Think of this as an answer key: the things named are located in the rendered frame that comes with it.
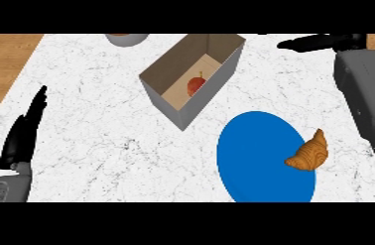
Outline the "red fruit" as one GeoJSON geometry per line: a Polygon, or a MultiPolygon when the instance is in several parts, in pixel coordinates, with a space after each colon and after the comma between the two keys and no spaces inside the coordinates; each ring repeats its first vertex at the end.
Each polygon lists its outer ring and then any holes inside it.
{"type": "Polygon", "coordinates": [[[200,88],[200,86],[205,83],[205,78],[202,75],[199,75],[197,77],[193,77],[188,82],[187,82],[187,95],[193,96],[194,92],[197,91],[197,89],[200,88]]]}

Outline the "open cardboard box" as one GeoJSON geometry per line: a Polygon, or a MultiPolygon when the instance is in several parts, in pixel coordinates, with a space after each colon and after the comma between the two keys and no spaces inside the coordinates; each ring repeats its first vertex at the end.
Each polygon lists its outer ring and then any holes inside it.
{"type": "Polygon", "coordinates": [[[245,45],[237,34],[188,34],[138,76],[150,102],[184,130],[230,79],[245,45]],[[205,83],[187,95],[187,82],[205,83]]]}

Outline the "blue plate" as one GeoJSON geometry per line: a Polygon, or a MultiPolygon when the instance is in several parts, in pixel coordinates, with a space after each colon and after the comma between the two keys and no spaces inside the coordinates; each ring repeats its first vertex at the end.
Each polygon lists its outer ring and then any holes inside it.
{"type": "Polygon", "coordinates": [[[304,140],[274,114],[250,111],[227,123],[217,145],[217,166],[234,202],[310,202],[314,172],[283,160],[304,140]]]}

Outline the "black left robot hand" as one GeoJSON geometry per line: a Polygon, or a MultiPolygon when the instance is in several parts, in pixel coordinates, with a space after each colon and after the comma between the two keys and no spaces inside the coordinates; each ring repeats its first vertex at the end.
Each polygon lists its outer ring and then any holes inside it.
{"type": "Polygon", "coordinates": [[[11,125],[0,155],[0,170],[10,170],[14,163],[29,163],[33,156],[36,130],[47,106],[47,86],[38,90],[29,109],[11,125]]]}

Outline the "brown pear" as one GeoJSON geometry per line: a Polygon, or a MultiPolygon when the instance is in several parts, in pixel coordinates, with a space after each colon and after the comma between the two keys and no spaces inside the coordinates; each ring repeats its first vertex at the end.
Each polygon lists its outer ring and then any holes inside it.
{"type": "Polygon", "coordinates": [[[283,163],[301,171],[314,171],[327,158],[327,144],[323,131],[315,130],[312,137],[295,151],[295,154],[283,160],[283,163]]]}

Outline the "grey bowl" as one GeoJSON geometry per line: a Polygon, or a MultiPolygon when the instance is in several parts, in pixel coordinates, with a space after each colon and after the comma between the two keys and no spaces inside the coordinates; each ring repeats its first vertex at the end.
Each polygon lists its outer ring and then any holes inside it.
{"type": "Polygon", "coordinates": [[[118,47],[132,47],[143,42],[146,34],[106,34],[109,42],[118,47]]]}

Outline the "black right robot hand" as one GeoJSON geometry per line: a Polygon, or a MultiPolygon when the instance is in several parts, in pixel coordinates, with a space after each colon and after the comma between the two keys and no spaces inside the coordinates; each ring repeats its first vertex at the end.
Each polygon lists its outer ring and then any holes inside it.
{"type": "Polygon", "coordinates": [[[336,52],[363,50],[366,48],[364,34],[315,34],[293,40],[281,41],[279,49],[292,50],[298,53],[333,49],[336,52]]]}

